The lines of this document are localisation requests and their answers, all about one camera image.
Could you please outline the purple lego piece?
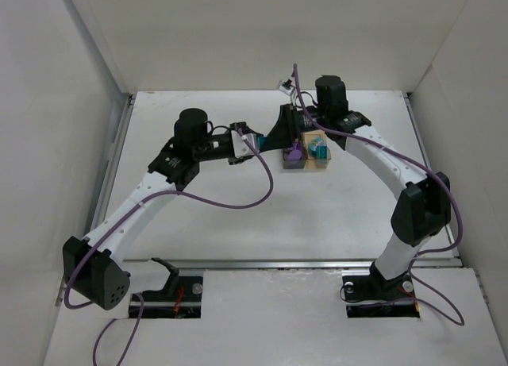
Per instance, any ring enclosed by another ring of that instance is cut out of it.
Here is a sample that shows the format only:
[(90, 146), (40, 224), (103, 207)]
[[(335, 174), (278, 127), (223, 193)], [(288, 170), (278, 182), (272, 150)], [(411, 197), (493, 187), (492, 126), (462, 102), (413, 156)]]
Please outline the purple lego piece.
[(299, 143), (293, 144), (286, 150), (285, 154), (285, 161), (300, 161), (302, 159), (301, 145)]

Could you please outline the teal frog lego tile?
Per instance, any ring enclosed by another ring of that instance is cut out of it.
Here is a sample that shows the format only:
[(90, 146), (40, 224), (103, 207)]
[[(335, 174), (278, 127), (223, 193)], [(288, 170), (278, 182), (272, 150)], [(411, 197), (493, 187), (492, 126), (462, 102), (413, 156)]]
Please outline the teal frog lego tile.
[(311, 153), (314, 153), (321, 146), (325, 146), (325, 142), (320, 137), (317, 137), (309, 143), (309, 150)]

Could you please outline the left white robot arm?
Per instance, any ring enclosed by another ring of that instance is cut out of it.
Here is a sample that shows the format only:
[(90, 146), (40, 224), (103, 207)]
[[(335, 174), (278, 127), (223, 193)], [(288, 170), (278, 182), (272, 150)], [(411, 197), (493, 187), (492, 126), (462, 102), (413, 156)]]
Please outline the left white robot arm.
[(72, 310), (89, 305), (111, 310), (128, 293), (169, 292), (175, 268), (157, 258), (128, 268), (124, 260), (129, 249), (168, 203), (189, 196), (185, 189), (202, 162), (250, 160), (260, 152), (259, 141), (260, 135), (244, 122), (215, 134), (204, 110), (182, 111), (172, 138), (126, 200), (84, 237), (70, 237), (63, 244), (64, 305)]

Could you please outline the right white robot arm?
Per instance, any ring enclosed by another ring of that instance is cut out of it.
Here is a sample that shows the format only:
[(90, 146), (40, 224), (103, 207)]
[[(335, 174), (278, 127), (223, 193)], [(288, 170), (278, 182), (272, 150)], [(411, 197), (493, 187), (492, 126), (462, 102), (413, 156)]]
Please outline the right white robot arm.
[(411, 280), (409, 270), (414, 259), (451, 220), (448, 177), (390, 148), (366, 116), (350, 110), (340, 77), (319, 77), (315, 82), (317, 100), (310, 106), (302, 100), (296, 74), (281, 81), (278, 88), (290, 101), (281, 106), (278, 121), (260, 142), (262, 151), (287, 148), (304, 133), (319, 129), (366, 165), (397, 200), (391, 216), (391, 239), (371, 264), (368, 275), (343, 278), (346, 300), (390, 301), (402, 297), (403, 284)]

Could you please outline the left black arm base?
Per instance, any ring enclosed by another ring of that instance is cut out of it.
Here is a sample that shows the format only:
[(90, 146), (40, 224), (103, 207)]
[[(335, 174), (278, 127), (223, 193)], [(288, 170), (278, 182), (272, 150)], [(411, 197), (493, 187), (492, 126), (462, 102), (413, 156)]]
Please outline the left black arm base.
[(144, 308), (141, 318), (195, 319), (202, 313), (203, 273), (183, 271), (170, 294), (143, 291)]

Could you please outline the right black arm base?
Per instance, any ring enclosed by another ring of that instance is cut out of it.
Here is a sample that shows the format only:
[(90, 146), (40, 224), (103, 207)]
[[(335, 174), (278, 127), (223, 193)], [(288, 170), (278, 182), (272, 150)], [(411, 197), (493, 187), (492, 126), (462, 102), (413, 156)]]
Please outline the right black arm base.
[(343, 274), (342, 283), (340, 294), (348, 318), (420, 318), (407, 273), (388, 284), (373, 275)]

